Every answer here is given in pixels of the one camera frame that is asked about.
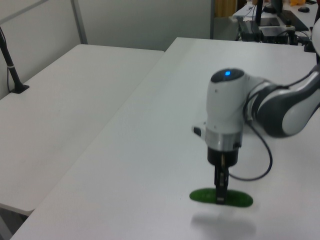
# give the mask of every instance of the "black cable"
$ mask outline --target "black cable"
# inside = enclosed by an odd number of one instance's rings
[[[4,32],[2,31],[1,26],[0,26],[0,33],[3,36],[4,42],[7,43],[6,36],[5,36]]]
[[[269,154],[269,166],[268,166],[267,170],[262,175],[257,176],[257,177],[253,177],[253,178],[242,178],[242,177],[235,176],[235,175],[233,175],[231,173],[228,174],[230,177],[232,177],[234,179],[237,179],[237,180],[240,180],[240,181],[250,182],[250,181],[256,181],[256,180],[262,179],[264,176],[266,176],[270,172],[270,170],[272,168],[272,165],[273,165],[272,153],[271,153],[271,150],[270,150],[267,142],[264,140],[264,138],[261,136],[261,134],[254,128],[254,126],[252,125],[251,121],[249,121],[247,119],[247,115],[246,115],[247,107],[248,107],[249,102],[255,96],[257,96],[259,93],[260,93],[260,91],[257,91],[250,97],[249,97],[250,93],[248,94],[247,99],[246,99],[246,101],[244,103],[244,106],[243,106],[243,109],[242,109],[242,115],[243,115],[245,124],[247,124],[249,126],[249,128],[251,128],[251,130],[258,136],[258,138],[262,141],[262,143],[264,144],[266,150],[268,151],[268,154]]]
[[[9,88],[9,68],[8,67],[6,67],[6,86],[8,88],[8,92],[11,93]]]
[[[306,37],[307,37],[308,39],[310,39],[310,37],[309,37],[305,32],[303,32],[303,31],[295,31],[295,32],[302,33],[302,34],[306,35]]]
[[[242,18],[242,21],[245,19],[246,16],[248,16],[249,13],[251,13],[251,11],[252,11],[253,8],[254,8],[253,6],[250,8],[250,11]]]
[[[254,5],[254,7],[253,7],[253,13],[252,13],[251,21],[253,21],[253,20],[254,20],[254,15],[255,15],[255,9],[256,9],[256,6],[257,6],[257,5]]]

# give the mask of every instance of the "green object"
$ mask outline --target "green object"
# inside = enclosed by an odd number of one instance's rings
[[[198,189],[190,193],[190,199],[207,204],[216,204],[216,190],[214,188]],[[254,203],[253,198],[242,191],[228,190],[225,204],[227,206],[247,208]]]

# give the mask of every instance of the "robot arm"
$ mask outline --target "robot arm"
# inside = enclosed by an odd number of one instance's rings
[[[245,121],[258,122],[266,133],[284,138],[299,133],[320,106],[320,65],[302,80],[282,86],[240,69],[215,73],[207,91],[207,120],[193,132],[205,140],[207,159],[215,166],[217,204],[225,204],[229,171],[238,161]]]
[[[251,107],[252,118],[275,138],[299,133],[320,106],[320,74],[315,67],[297,89],[261,90]]]

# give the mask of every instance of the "white desk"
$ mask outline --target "white desk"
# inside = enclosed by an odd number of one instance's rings
[[[177,38],[12,240],[317,239],[318,111],[299,135],[266,138],[274,156],[269,175],[230,179],[229,188],[252,195],[253,206],[189,199],[214,186],[207,146],[191,132],[206,118],[212,74],[238,67],[289,83],[315,62],[299,46]],[[231,171],[253,177],[268,162],[262,143],[245,134]]]
[[[0,101],[0,207],[29,215],[163,55],[78,45]]]

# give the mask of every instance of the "wall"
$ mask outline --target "wall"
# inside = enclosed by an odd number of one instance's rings
[[[210,37],[211,0],[75,0],[87,42],[165,51],[176,39]]]
[[[23,83],[80,43],[70,0],[46,1],[1,28]],[[6,78],[7,65],[0,54],[0,99],[8,94]]]

